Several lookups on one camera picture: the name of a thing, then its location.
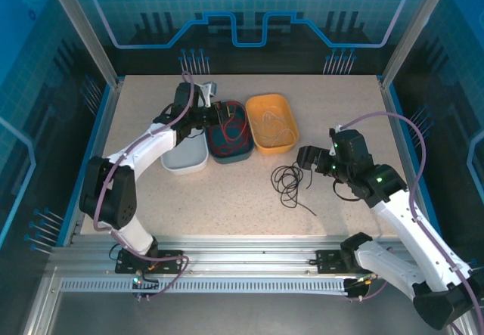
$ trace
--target metal pin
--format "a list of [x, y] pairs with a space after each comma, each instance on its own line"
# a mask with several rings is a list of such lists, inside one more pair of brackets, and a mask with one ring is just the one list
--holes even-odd
[[336, 68], [336, 74], [338, 74], [338, 69], [340, 68], [340, 64], [341, 64], [341, 61], [343, 60], [343, 53], [346, 51], [345, 48], [342, 48], [341, 49], [341, 55], [340, 55], [340, 59], [338, 60], [338, 66]]
[[348, 60], [348, 57], [344, 56], [343, 60], [344, 60], [344, 62], [343, 62], [343, 64], [341, 64], [341, 69], [340, 69], [340, 72], [338, 74], [343, 74], [343, 71], [345, 69], [345, 65], [346, 65], [346, 61]]
[[30, 244], [30, 250], [38, 250], [39, 252], [43, 252], [43, 253], [46, 253], [46, 254], [51, 254], [49, 251], [47, 250], [41, 250], [40, 248], [38, 248], [35, 244]]
[[[428, 131], [424, 136], [423, 136], [423, 140], [425, 141], [426, 138], [429, 138], [430, 137], [430, 131]], [[420, 146], [420, 140], [417, 141], [417, 143], [415, 144], [415, 148], [419, 147]]]
[[420, 129], [420, 127], [421, 127], [423, 124], [425, 124], [425, 125], [426, 125], [426, 124], [427, 124], [427, 120], [428, 120], [428, 119], [430, 119], [430, 118], [431, 118], [431, 116], [432, 116], [432, 115], [431, 115], [430, 113], [428, 113], [428, 114], [425, 116], [425, 118], [423, 118], [423, 119], [422, 119], [422, 122], [420, 122], [420, 123], [418, 123], [418, 124], [417, 124], [417, 127]]
[[427, 131], [430, 129], [430, 127], [432, 127], [432, 126], [433, 126], [433, 122], [430, 123], [429, 126], [421, 132], [422, 136], [424, 136], [427, 133]]
[[94, 88], [94, 90], [102, 97], [103, 92], [101, 92], [101, 90], [99, 89], [98, 85], [96, 84], [95, 79], [92, 78], [91, 76], [87, 76], [87, 77], [88, 77], [89, 83], [91, 83], [91, 85]]
[[196, 57], [197, 63], [198, 63], [198, 72], [199, 74], [203, 74], [202, 72], [202, 66], [200, 65], [200, 57]]
[[50, 234], [50, 235], [53, 235], [54, 237], [57, 237], [58, 234], [54, 234], [52, 233], [51, 231], [48, 231], [47, 229], [44, 229], [42, 227], [39, 227], [38, 225], [36, 225], [34, 222], [30, 222], [29, 223], [29, 228], [36, 228], [36, 229], [39, 229], [40, 231], [43, 231], [44, 233], [47, 233], [47, 234]]
[[51, 216], [54, 216], [55, 218], [60, 219], [62, 222], [64, 221], [64, 218], [62, 218], [61, 216], [58, 216], [57, 214], [54, 214], [48, 208], [44, 208], [44, 214], [50, 214]]
[[194, 72], [197, 74], [197, 65], [195, 64], [195, 49], [190, 49], [190, 52], [192, 61], [194, 62]]
[[89, 112], [93, 114], [93, 116], [96, 115], [94, 109], [91, 107], [91, 105], [87, 102], [87, 100], [84, 98], [84, 105], [88, 108]]
[[85, 90], [88, 91], [89, 93], [89, 96], [92, 97], [92, 99], [96, 102], [96, 104], [100, 104], [101, 102], [101, 97], [99, 97], [98, 93], [95, 91], [95, 89], [92, 88], [92, 85], [91, 87], [88, 86], [88, 83], [84, 80], [82, 82], [82, 86], [85, 88]]
[[41, 244], [42, 246], [46, 246], [46, 247], [52, 248], [52, 246], [50, 246], [50, 245], [48, 245], [48, 244], [45, 244], [44, 242], [41, 242], [40, 240], [35, 240], [35, 239], [33, 239], [33, 238], [29, 237], [29, 235], [28, 235], [28, 234], [25, 234], [25, 235], [23, 236], [23, 240], [25, 240], [26, 242], [27, 242], [28, 240], [30, 240], [30, 241], [31, 241], [31, 242], [33, 242], [33, 243]]
[[424, 109], [421, 106], [418, 106], [417, 110], [415, 111], [414, 114], [412, 114], [412, 116], [409, 118], [409, 120], [413, 121], [414, 119], [417, 119], [422, 114], [423, 111], [424, 111]]
[[353, 55], [354, 52], [355, 52], [354, 48], [349, 49], [348, 61], [346, 62], [346, 67], [344, 69], [344, 72], [346, 72], [348, 70], [349, 61], [351, 60], [351, 56]]
[[40, 232], [36, 231], [36, 233], [34, 234], [34, 236], [36, 238], [41, 238], [41, 239], [45, 239], [45, 240], [48, 240], [49, 242], [52, 242], [53, 244], [56, 244], [57, 242], [49, 237], [46, 237], [45, 235], [42, 235], [40, 234]]
[[209, 57], [205, 57], [205, 61], [206, 61], [206, 71], [208, 72], [208, 74], [210, 74], [210, 64], [209, 64], [209, 60], [210, 60]]
[[333, 63], [333, 57], [334, 57], [334, 53], [336, 53], [336, 48], [332, 48], [331, 52], [332, 52], [332, 54], [331, 54], [331, 57], [330, 57], [330, 66], [328, 67], [328, 71], [329, 71], [329, 69], [331, 69], [331, 64]]
[[85, 89], [86, 95], [88, 95], [96, 103], [96, 105], [99, 105], [99, 103], [101, 102], [101, 99], [99, 99], [99, 97], [96, 95], [96, 93], [93, 92], [88, 87], [88, 83], [86, 83], [85, 80], [82, 82], [82, 87]]
[[338, 61], [339, 59], [340, 59], [340, 57], [337, 57], [337, 56], [336, 56], [336, 57], [334, 57], [334, 64], [333, 64], [333, 69], [331, 70], [331, 74], [333, 74], [333, 73], [334, 73], [334, 68], [336, 67], [336, 63], [337, 63], [337, 61]]
[[194, 68], [191, 66], [191, 57], [187, 57], [187, 60], [188, 60], [188, 66], [190, 67], [190, 73], [193, 74]]
[[[430, 123], [428, 126], [427, 126], [427, 125], [423, 126], [424, 130], [422, 130], [422, 129], [420, 129], [420, 128], [419, 128], [419, 129], [420, 129], [420, 133], [422, 134], [422, 136], [423, 136], [424, 138], [425, 138], [425, 134], [426, 134], [427, 132], [430, 132], [430, 131], [429, 131], [429, 129], [430, 129], [430, 127], [432, 127], [432, 126], [433, 126], [433, 122], [431, 122], [431, 123]], [[412, 139], [412, 140], [413, 140], [414, 138], [418, 139], [418, 135], [417, 135], [417, 133], [415, 133], [414, 135], [412, 135], [412, 136], [411, 136], [411, 139]]]
[[349, 69], [348, 69], [348, 72], [346, 72], [346, 74], [350, 74], [351, 73], [351, 69], [353, 68], [353, 64], [355, 63], [355, 60], [356, 60], [356, 57], [353, 56], [351, 58], [351, 64], [349, 65]]
[[203, 59], [203, 49], [198, 49], [198, 52], [200, 53], [200, 56], [202, 57], [201, 60], [202, 60], [202, 66], [203, 66], [203, 73], [206, 74], [205, 59]]
[[[418, 129], [419, 129], [420, 131], [422, 131], [423, 129], [426, 129], [426, 128], [427, 128], [427, 124], [426, 124], [426, 123], [423, 123], [423, 125], [422, 125], [421, 127], [418, 127]], [[416, 133], [414, 130], [412, 130], [412, 132], [411, 132], [411, 134], [410, 134], [410, 138], [411, 138], [412, 140], [414, 140], [415, 138], [418, 138], [418, 135], [417, 135], [417, 133]]]
[[413, 122], [414, 124], [417, 126], [417, 127], [420, 127], [420, 125], [422, 125], [422, 123], [424, 123], [425, 121], [427, 121], [427, 118], [429, 118], [429, 115], [428, 113], [418, 117], [417, 119], [414, 119]]
[[84, 97], [84, 104], [91, 109], [91, 112], [96, 112], [96, 106], [86, 97]]
[[187, 70], [188, 70], [187, 56], [185, 55], [186, 50], [182, 49], [180, 51], [183, 54], [183, 60], [185, 61], [185, 66], [187, 67]]
[[57, 225], [62, 225], [62, 223], [58, 222], [57, 220], [53, 220], [52, 218], [49, 218], [48, 216], [46, 216], [45, 214], [42, 214], [40, 211], [38, 211], [37, 209], [35, 209], [33, 211], [33, 215], [34, 216], [41, 216], [42, 218], [46, 218], [48, 221], [50, 222], [53, 222]]
[[50, 229], [54, 229], [55, 231], [60, 231], [56, 227], [46, 223], [44, 219], [40, 219], [39, 223], [40, 223], [40, 225], [45, 225], [46, 227], [49, 227]]
[[96, 111], [98, 110], [98, 105], [94, 102], [94, 99], [92, 97], [84, 95], [84, 99], [86, 99], [87, 102], [90, 103], [92, 109], [94, 109]]
[[324, 59], [325, 59], [325, 62], [324, 62], [323, 74], [326, 74], [327, 62], [330, 60], [330, 56], [326, 55]]
[[185, 68], [183, 67], [183, 57], [178, 57], [178, 60], [180, 61], [181, 71], [184, 72]]

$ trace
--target metal base plate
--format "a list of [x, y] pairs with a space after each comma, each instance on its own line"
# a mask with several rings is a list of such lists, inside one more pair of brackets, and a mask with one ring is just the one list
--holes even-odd
[[[181, 250], [159, 250], [159, 258], [169, 258], [182, 256]], [[116, 260], [116, 267], [114, 272], [117, 274], [133, 275], [137, 270], [146, 269], [147, 263], [135, 258], [131, 253], [120, 250]], [[182, 261], [166, 261], [160, 267], [154, 268], [150, 271], [150, 275], [177, 275], [182, 270]]]

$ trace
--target blue enclosure wall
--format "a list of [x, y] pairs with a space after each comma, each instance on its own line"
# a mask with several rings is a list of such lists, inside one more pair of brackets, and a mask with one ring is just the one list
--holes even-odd
[[394, 83], [405, 115], [425, 131], [424, 177], [442, 233], [482, 265], [484, 0], [440, 0]]
[[382, 73], [421, 0], [79, 1], [124, 75]]
[[45, 230], [57, 234], [34, 210], [64, 217], [106, 84], [57, 0], [0, 0], [0, 21], [0, 333], [7, 334], [23, 331], [43, 251], [56, 237]]

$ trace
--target black cable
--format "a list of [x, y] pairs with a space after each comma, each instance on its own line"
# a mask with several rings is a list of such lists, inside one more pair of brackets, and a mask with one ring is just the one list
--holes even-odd
[[116, 243], [116, 244], [114, 244], [114, 245], [111, 247], [111, 249], [109, 250], [108, 256], [109, 256], [109, 258], [110, 258], [110, 259], [112, 259], [113, 261], [116, 261], [116, 258], [111, 257], [111, 254], [113, 254], [114, 248], [116, 248], [116, 247], [118, 247], [118, 246], [119, 246], [119, 244], [118, 244], [118, 243]]
[[352, 201], [352, 202], [355, 202], [355, 201], [360, 201], [361, 199], [359, 197], [355, 197], [355, 198], [352, 198], [352, 199], [349, 199], [347, 197], [342, 197], [341, 195], [339, 195], [337, 192], [336, 192], [336, 184], [342, 184], [341, 181], [339, 180], [334, 180], [333, 181], [333, 191], [334, 193], [336, 194], [337, 197], [339, 197], [341, 200], [345, 200], [345, 201]]
[[141, 273], [141, 278], [143, 278], [143, 281], [144, 281], [144, 282], [148, 282], [148, 283], [150, 283], [150, 284], [160, 284], [160, 282], [158, 282], [158, 280], [150, 280], [150, 279], [146, 278], [146, 277], [144, 276], [145, 274], [146, 274], [146, 271], [143, 271], [143, 272]]
[[[316, 216], [315, 212], [310, 210], [306, 205], [301, 204], [297, 200], [299, 193], [299, 184], [303, 180], [304, 173], [293, 163], [291, 166], [279, 166], [271, 174], [271, 183], [274, 190], [281, 195], [281, 204], [287, 208], [295, 208], [300, 205], [308, 210], [312, 215]], [[312, 184], [312, 170], [311, 181], [306, 189]]]

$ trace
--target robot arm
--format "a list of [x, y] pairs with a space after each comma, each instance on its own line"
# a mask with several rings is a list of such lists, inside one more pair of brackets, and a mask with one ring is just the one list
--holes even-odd
[[[364, 200], [396, 230], [417, 266], [399, 259], [358, 233], [341, 243], [341, 254], [352, 271], [366, 269], [384, 278], [412, 299], [422, 319], [431, 327], [442, 329], [472, 307], [456, 269], [467, 279], [478, 296], [481, 289], [469, 265], [459, 258], [437, 234], [415, 204], [417, 218], [409, 208], [407, 185], [388, 165], [375, 165], [365, 139], [356, 130], [330, 130], [331, 150], [306, 146], [299, 149], [297, 163], [347, 184], [353, 194]], [[422, 230], [430, 233], [456, 264], [451, 268], [436, 245]]]
[[[194, 103], [186, 115], [174, 126], [160, 131], [190, 104], [190, 84], [181, 83], [175, 93], [170, 114], [163, 111], [149, 129], [129, 146], [107, 158], [92, 157], [88, 162], [79, 200], [80, 209], [94, 218], [101, 187], [115, 162], [124, 156], [114, 172], [111, 186], [107, 190], [101, 207], [99, 224], [120, 238], [141, 256], [157, 257], [157, 241], [149, 234], [136, 217], [136, 186], [140, 175], [161, 155], [173, 149], [190, 135], [192, 129], [202, 129], [223, 123], [228, 118], [226, 107], [220, 102], [211, 103], [216, 94], [216, 84], [208, 82], [194, 86]], [[149, 135], [132, 150], [135, 142]]]

